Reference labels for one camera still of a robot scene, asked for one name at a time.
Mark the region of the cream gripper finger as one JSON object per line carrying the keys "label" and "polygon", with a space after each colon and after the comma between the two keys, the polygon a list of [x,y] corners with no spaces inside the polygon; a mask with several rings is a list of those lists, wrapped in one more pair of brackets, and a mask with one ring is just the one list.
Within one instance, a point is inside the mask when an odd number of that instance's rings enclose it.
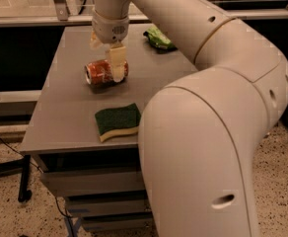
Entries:
{"label": "cream gripper finger", "polygon": [[101,42],[101,40],[96,35],[95,31],[91,31],[91,37],[90,37],[90,48],[91,49],[97,49],[102,47],[104,44]]}
{"label": "cream gripper finger", "polygon": [[124,79],[124,62],[126,47],[121,42],[113,43],[106,51],[106,58],[110,65],[113,81],[118,83]]}

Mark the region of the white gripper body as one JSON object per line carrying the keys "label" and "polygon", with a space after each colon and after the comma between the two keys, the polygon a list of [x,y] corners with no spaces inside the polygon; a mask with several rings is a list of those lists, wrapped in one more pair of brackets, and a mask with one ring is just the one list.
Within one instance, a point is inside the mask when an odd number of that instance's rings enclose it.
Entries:
{"label": "white gripper body", "polygon": [[102,43],[123,41],[128,34],[129,18],[109,19],[93,11],[93,31]]}

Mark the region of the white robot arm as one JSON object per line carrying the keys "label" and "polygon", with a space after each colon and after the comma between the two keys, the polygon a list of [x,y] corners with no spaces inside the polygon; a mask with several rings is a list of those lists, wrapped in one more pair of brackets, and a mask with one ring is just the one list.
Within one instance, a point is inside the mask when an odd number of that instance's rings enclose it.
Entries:
{"label": "white robot arm", "polygon": [[257,146],[288,105],[288,61],[207,0],[94,0],[93,28],[112,65],[125,58],[135,5],[196,67],[146,105],[138,147],[159,237],[258,237]]}

